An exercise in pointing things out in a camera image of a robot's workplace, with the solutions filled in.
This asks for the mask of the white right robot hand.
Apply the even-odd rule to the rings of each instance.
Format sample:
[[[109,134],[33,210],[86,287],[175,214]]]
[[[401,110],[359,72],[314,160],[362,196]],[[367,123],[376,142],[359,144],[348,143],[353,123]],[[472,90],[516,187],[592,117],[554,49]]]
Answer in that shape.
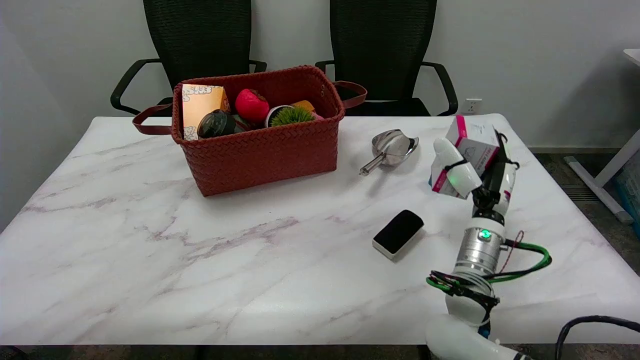
[[[482,175],[454,143],[445,137],[435,139],[434,164],[441,167],[441,171],[430,184],[432,191],[439,193],[443,185],[449,183],[459,198],[472,198],[474,217],[493,219],[503,224],[521,165],[511,159],[506,135],[498,131],[494,134],[498,141],[497,153],[492,155]]]

